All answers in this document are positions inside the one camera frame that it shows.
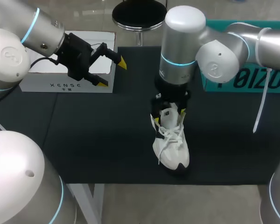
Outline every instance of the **black table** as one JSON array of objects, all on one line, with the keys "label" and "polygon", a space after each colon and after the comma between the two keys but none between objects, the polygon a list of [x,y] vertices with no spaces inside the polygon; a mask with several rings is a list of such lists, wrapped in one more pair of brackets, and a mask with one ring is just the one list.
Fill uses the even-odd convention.
[{"label": "black table", "polygon": [[119,48],[128,71],[117,68],[113,94],[17,90],[0,102],[0,123],[42,146],[67,183],[267,183],[280,162],[280,94],[268,94],[253,134],[261,94],[204,92],[199,71],[184,121],[190,170],[158,165],[149,114],[160,50]]}]

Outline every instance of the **white sneaker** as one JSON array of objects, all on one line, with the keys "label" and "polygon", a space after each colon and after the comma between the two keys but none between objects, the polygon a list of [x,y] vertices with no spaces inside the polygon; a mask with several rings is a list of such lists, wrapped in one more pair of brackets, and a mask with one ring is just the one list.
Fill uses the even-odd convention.
[{"label": "white sneaker", "polygon": [[176,104],[161,111],[161,118],[151,121],[156,131],[153,143],[155,155],[165,167],[171,170],[185,170],[189,166],[189,149],[183,132],[185,112],[178,113]]}]

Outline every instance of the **black stool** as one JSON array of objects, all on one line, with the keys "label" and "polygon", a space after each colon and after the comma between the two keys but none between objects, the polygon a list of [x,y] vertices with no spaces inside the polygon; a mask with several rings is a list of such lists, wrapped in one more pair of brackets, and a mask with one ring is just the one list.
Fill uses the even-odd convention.
[{"label": "black stool", "polygon": [[136,46],[143,46],[143,32],[160,27],[167,13],[166,6],[155,0],[127,0],[118,4],[113,22],[120,28],[136,32]]}]

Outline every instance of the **white shoelace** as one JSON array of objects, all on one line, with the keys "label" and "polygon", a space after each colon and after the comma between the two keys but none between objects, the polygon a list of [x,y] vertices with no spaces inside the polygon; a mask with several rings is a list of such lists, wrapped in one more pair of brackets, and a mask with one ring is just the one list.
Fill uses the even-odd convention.
[{"label": "white shoelace", "polygon": [[159,153],[158,159],[159,159],[159,164],[161,160],[161,154],[165,149],[167,149],[167,146],[170,142],[176,142],[175,147],[179,147],[182,144],[182,132],[183,132],[183,125],[180,127],[180,125],[171,128],[171,129],[166,129],[159,124],[157,124],[159,127],[159,133],[163,135],[166,139],[164,147]]}]

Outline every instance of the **shoe tongue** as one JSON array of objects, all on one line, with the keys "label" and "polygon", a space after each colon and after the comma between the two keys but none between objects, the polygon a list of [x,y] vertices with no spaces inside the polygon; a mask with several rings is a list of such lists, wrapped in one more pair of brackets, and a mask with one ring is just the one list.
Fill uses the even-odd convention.
[{"label": "shoe tongue", "polygon": [[178,112],[176,109],[167,108],[161,111],[161,126],[166,129],[174,128],[178,125]]}]

